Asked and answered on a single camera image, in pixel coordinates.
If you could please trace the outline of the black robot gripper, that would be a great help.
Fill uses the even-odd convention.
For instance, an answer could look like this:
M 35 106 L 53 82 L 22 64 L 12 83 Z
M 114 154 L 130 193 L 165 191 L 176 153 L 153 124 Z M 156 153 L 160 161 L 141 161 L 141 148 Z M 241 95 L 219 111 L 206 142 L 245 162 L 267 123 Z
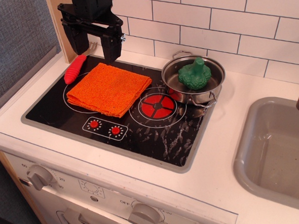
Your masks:
M 96 23 L 109 27 L 100 37 L 105 63 L 111 64 L 121 56 L 123 21 L 112 12 L 113 1 L 71 0 L 71 4 L 58 5 L 65 35 L 76 54 L 83 54 L 89 48 L 88 35 L 80 27 Z

